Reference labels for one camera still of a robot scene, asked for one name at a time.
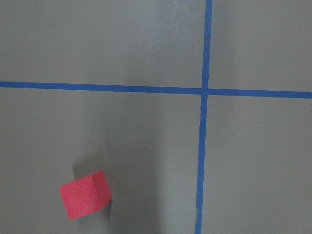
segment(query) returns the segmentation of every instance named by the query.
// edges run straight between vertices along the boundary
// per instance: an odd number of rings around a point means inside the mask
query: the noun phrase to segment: horizontal blue line
[[[106,84],[67,84],[67,83],[40,83],[40,82],[10,82],[0,81],[2,88],[23,89],[60,89],[60,90],[86,90],[130,93],[159,93],[159,94],[193,94],[217,96],[242,97],[269,97],[269,98],[312,98],[312,92],[250,90],[250,89],[201,89],[184,87],[157,87],[157,86],[130,86]]]
[[[249,89],[208,89],[209,95],[269,97],[269,98],[312,98],[312,92],[249,90]]]
[[[130,93],[196,94],[196,95],[202,94],[202,89],[200,88],[127,86],[127,85],[106,85],[106,84],[67,84],[67,83],[0,81],[0,87],[23,88],[23,89],[109,91],[109,92],[130,92]]]

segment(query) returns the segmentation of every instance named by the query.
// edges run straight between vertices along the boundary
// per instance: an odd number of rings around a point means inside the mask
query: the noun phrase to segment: painter's tape
[[[87,90],[87,91],[129,92],[129,93],[194,94],[194,95],[202,94],[202,90],[200,88],[128,86],[128,85],[105,85],[105,84],[67,84],[67,83],[0,81],[0,87],[24,88],[24,89]]]
[[[312,98],[312,92],[248,90],[248,89],[208,89],[209,95],[268,97],[268,98]]]
[[[202,229],[212,4],[212,0],[206,1],[203,71],[201,82],[202,94],[200,100],[195,234],[201,234]]]

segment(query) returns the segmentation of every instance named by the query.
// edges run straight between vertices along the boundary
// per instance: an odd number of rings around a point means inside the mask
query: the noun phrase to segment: red foam cube
[[[64,184],[59,191],[69,219],[99,211],[112,199],[103,170]]]

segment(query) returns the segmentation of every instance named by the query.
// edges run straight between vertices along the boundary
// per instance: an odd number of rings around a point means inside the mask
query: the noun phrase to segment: red block
[[[99,211],[112,199],[103,170],[64,184],[59,191],[69,219]]]

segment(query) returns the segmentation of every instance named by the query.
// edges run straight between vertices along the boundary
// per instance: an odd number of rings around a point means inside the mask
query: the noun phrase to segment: gray surface
[[[210,97],[204,234],[312,230],[312,101]]]
[[[201,86],[205,1],[0,3],[0,79]]]
[[[311,91],[312,1],[215,0],[210,88]]]
[[[192,233],[199,99],[0,89],[0,233]],[[101,168],[111,205],[68,220],[59,186]]]

